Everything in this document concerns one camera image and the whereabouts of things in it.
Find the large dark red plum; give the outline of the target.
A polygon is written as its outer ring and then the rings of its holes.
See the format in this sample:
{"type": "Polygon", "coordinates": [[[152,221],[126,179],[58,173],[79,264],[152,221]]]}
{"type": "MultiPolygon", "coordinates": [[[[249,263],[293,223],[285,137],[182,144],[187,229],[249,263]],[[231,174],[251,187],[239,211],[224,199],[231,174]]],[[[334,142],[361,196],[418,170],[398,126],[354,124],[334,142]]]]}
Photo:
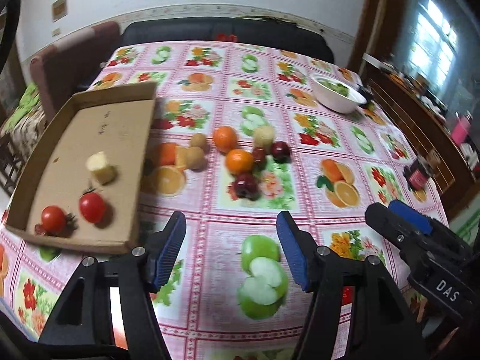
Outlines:
{"type": "Polygon", "coordinates": [[[256,200],[259,196],[259,187],[253,174],[242,173],[233,182],[233,191],[238,198],[256,200]]]}

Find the dark red jujube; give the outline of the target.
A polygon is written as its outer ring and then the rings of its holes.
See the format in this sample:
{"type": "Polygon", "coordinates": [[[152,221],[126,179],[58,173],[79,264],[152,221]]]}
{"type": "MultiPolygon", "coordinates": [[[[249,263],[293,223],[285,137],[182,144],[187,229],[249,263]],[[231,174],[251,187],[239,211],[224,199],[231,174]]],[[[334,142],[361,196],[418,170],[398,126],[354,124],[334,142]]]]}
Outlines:
{"type": "Polygon", "coordinates": [[[266,166],[266,151],[263,147],[255,147],[253,150],[252,150],[252,157],[253,157],[253,160],[254,160],[254,166],[257,168],[257,169],[264,169],[265,166],[266,166]]]}

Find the large brown kiwi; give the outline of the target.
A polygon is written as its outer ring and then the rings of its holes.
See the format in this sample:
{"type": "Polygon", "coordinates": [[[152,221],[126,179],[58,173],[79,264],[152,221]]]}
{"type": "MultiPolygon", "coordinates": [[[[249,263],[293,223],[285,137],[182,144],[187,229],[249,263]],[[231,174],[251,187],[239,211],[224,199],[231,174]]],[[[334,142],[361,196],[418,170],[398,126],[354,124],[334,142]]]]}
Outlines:
{"type": "Polygon", "coordinates": [[[185,152],[185,165],[188,169],[199,171],[205,167],[206,159],[202,148],[191,146],[185,152]]]}

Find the orange mandarin with leaf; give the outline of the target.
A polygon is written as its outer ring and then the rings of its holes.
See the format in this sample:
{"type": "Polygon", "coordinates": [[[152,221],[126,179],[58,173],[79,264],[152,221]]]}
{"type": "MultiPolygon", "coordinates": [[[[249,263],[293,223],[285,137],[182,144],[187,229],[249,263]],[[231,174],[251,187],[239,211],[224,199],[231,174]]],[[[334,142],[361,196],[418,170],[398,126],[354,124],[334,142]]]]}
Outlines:
{"type": "Polygon", "coordinates": [[[230,174],[237,176],[252,170],[254,158],[250,152],[242,149],[233,149],[225,156],[224,164],[230,174]]]}

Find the dark red jar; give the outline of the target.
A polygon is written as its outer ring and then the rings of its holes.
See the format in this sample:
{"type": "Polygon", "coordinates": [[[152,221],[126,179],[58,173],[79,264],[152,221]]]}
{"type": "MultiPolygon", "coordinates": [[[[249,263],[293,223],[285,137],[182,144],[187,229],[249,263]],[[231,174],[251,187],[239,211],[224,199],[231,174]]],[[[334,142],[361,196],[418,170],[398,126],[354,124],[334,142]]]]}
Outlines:
{"type": "Polygon", "coordinates": [[[407,181],[408,188],[412,191],[424,189],[433,174],[432,166],[421,155],[417,156],[410,165],[403,168],[403,176],[407,181]]]}

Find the wooden sideboard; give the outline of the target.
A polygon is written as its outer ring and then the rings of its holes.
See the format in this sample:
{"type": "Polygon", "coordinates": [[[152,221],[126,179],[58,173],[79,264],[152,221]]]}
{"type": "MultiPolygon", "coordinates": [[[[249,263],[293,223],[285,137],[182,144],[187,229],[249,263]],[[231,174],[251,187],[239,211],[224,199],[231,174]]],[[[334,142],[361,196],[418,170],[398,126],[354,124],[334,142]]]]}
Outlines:
{"type": "Polygon", "coordinates": [[[440,164],[433,179],[447,218],[454,219],[479,192],[479,179],[434,114],[394,77],[383,72],[379,60],[368,54],[363,55],[363,60],[374,101],[402,131],[411,147],[420,155],[437,151],[440,164]]]}

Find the pink cup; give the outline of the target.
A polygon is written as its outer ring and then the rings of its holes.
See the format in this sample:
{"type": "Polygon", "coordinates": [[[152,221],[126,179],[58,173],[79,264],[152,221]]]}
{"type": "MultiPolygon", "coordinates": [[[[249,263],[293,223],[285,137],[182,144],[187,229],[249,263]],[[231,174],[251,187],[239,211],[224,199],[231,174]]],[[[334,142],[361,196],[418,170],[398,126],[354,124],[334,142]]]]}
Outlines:
{"type": "Polygon", "coordinates": [[[469,135],[472,122],[472,115],[469,111],[460,115],[451,131],[451,139],[457,145],[460,146],[465,142],[467,135],[469,135]]]}

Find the red tomato with stem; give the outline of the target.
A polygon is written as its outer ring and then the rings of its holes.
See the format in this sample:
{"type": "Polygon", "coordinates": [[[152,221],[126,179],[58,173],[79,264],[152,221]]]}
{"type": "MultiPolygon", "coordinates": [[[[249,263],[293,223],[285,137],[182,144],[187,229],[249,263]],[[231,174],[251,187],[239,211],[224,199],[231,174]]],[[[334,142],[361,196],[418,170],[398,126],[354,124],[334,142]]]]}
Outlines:
{"type": "Polygon", "coordinates": [[[83,218],[91,223],[98,224],[103,220],[107,211],[107,204],[103,197],[95,191],[86,192],[79,200],[79,210],[83,218]]]}

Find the red jujube in tray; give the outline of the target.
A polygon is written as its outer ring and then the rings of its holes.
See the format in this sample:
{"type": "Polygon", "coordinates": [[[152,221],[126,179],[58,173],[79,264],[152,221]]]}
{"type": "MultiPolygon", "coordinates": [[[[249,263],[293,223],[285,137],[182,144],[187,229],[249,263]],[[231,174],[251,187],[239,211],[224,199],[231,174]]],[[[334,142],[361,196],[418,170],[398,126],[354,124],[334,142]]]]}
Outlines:
{"type": "Polygon", "coordinates": [[[40,223],[35,225],[34,231],[37,235],[40,235],[40,236],[44,236],[47,234],[46,230],[42,227],[40,223]]]}

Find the window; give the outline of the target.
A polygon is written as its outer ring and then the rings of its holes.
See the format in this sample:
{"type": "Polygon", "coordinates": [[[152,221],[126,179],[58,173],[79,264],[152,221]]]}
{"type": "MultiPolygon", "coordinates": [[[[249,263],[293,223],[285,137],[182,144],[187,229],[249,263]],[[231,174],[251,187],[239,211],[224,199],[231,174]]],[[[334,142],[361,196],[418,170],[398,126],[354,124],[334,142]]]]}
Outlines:
{"type": "Polygon", "coordinates": [[[441,88],[456,59],[457,35],[433,0],[421,0],[416,11],[408,65],[441,88]]]}

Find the floral plastic tablecloth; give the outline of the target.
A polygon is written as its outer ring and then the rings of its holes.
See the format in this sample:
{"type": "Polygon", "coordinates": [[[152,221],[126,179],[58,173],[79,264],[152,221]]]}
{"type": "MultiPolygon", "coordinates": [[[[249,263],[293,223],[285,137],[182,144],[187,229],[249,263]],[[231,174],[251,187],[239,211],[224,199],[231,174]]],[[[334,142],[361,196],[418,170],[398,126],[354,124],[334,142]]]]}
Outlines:
{"type": "MultiPolygon", "coordinates": [[[[174,212],[185,216],[185,239],[168,283],[150,295],[173,359],[292,358],[312,295],[290,273],[276,230],[281,211],[343,258],[376,256],[414,312],[425,304],[408,284],[399,250],[366,224],[365,211],[400,200],[444,219],[435,184],[411,191],[404,167],[415,153],[405,135],[379,106],[341,115],[321,105],[310,86],[312,73],[355,90],[360,83],[354,72],[281,49],[172,41],[116,49],[86,90],[156,84],[134,247],[161,231],[174,212]],[[253,132],[262,125],[272,125],[275,141],[289,146],[288,162],[276,163],[269,149],[265,168],[253,165],[247,172],[259,187],[254,201],[236,196],[238,175],[230,174],[227,154],[214,145],[213,133],[224,125],[236,131],[236,149],[252,153],[253,132]],[[199,171],[185,165],[195,133],[208,139],[199,171]]],[[[1,305],[37,340],[81,261],[123,254],[33,244],[4,224],[1,305]]]]}

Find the green patterned blanket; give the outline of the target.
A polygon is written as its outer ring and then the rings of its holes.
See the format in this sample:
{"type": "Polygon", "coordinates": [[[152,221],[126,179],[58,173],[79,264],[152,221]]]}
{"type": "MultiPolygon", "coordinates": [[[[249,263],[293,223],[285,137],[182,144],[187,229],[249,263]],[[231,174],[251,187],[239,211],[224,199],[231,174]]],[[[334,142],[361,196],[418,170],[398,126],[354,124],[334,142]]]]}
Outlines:
{"type": "Polygon", "coordinates": [[[30,83],[18,107],[1,127],[1,136],[8,135],[24,160],[28,160],[48,125],[35,83],[30,83]]]}

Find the black leather sofa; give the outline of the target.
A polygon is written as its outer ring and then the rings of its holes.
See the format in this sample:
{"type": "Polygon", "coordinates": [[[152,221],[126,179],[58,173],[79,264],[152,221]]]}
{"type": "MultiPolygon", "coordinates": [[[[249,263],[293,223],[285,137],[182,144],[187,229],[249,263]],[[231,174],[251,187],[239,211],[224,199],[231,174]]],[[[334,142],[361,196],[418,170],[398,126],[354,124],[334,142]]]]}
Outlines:
{"type": "Polygon", "coordinates": [[[279,19],[258,17],[189,17],[138,21],[120,36],[121,46],[155,41],[216,41],[219,33],[235,34],[237,43],[286,50],[328,63],[335,61],[332,49],[320,34],[279,19]]]}

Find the red object on sofa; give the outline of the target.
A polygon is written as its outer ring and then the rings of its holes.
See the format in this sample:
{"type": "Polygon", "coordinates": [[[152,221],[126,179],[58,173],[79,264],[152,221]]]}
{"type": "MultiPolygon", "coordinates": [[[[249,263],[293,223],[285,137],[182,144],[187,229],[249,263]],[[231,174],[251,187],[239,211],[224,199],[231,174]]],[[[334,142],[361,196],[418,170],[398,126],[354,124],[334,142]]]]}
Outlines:
{"type": "Polygon", "coordinates": [[[239,41],[239,39],[235,34],[219,33],[219,34],[216,35],[216,41],[237,43],[239,41]]]}

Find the small wall plaque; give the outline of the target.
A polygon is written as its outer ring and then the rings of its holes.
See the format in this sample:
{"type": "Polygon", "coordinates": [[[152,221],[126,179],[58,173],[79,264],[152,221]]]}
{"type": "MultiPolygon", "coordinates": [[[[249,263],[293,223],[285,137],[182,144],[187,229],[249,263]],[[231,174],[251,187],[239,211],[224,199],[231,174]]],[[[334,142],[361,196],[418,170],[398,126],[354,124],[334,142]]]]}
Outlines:
{"type": "Polygon", "coordinates": [[[68,14],[67,0],[57,0],[52,3],[52,21],[56,22],[68,14]]]}

